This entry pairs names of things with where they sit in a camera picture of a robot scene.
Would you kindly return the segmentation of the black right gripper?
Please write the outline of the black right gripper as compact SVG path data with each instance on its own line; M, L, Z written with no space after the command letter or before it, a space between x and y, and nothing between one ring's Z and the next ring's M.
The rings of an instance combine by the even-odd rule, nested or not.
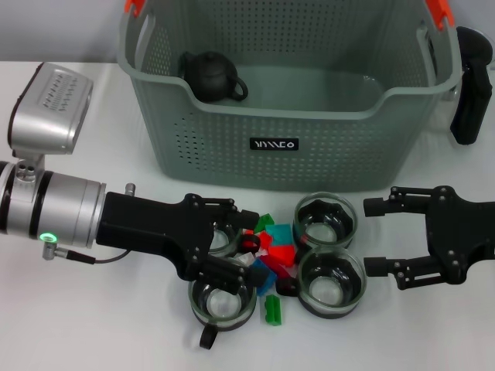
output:
M462 284L474 264L495 260L495 201L467 201L447 185L434 189L393 186L387 199L368 198L363 207L366 217L425 214L432 257L364 258L368 277L392 275L399 290L437 284L437 263L446 283Z

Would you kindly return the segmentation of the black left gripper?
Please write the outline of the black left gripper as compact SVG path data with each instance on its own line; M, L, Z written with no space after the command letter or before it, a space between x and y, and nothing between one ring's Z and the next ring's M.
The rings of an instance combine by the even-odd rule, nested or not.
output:
M253 230L260 215L238 209L233 199L187 194L167 204L109 192L97 228L96 243L164 257L184 281L198 281L238 294L242 287L260 288L270 275L266 267L209 257L213 223Z

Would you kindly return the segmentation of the grey-green perforated storage bin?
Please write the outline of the grey-green perforated storage bin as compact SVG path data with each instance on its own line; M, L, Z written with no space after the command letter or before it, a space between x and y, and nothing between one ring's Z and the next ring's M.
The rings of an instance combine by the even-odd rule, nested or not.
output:
M283 191L388 186L461 78L456 26L422 0L147 0L118 64L155 160L191 182ZM226 56L243 101L204 103L184 52Z

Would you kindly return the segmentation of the small green toy brick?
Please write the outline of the small green toy brick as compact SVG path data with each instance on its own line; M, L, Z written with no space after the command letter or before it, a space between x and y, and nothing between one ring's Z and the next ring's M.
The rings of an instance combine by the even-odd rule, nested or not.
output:
M266 226L274 225L275 221L269 213L260 216L256 227L254 228L254 234L260 233L266 229Z

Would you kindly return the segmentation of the teal toy brick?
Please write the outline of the teal toy brick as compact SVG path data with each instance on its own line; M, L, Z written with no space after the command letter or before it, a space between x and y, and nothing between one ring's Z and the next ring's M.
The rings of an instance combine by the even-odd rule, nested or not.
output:
M272 246L292 245L292 227L290 224L267 225L265 231L272 238Z

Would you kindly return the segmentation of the large red toy brick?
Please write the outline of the large red toy brick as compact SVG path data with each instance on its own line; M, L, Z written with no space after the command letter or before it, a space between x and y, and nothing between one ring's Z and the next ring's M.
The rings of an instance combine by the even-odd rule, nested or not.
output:
M295 263L295 248L293 245L270 246L268 256L285 267L292 267Z

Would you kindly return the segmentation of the blue toy brick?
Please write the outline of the blue toy brick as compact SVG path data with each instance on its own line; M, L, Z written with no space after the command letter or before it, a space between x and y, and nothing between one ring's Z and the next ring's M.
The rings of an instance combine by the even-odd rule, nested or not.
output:
M268 291L274 286L278 276L271 268L269 268L265 263L263 263L260 258L256 258L251 266L263 268L268 272L268 276L266 277L262 286L257 288L257 296L261 297L267 294Z

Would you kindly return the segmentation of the dark red curved brick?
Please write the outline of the dark red curved brick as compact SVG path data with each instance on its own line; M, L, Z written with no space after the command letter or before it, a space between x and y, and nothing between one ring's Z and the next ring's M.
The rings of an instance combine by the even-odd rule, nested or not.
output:
M272 272L276 274L277 277L287 278L292 277L288 270L283 266L278 260L270 255L261 255L258 259Z

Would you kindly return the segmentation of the long green toy brick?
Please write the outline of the long green toy brick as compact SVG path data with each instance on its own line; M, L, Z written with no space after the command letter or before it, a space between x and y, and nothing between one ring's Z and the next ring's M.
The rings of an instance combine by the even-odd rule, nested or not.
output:
M282 324L282 307L280 298L274 294L265 298L265 321L269 325L279 326Z

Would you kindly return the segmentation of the black curved stand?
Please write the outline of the black curved stand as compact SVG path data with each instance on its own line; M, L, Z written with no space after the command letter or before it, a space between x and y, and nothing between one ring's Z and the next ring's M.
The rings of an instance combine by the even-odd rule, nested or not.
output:
M450 131L460 145L476 142L493 93L488 66L495 57L490 40L465 26L457 28L463 76Z

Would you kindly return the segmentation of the black clay teapot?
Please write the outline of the black clay teapot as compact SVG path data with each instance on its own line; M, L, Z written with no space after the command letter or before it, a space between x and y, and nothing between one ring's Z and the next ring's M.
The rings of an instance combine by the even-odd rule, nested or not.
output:
M184 52L179 60L179 76L189 84L196 99L204 103L243 101L248 97L248 87L238 76L237 68L221 53Z

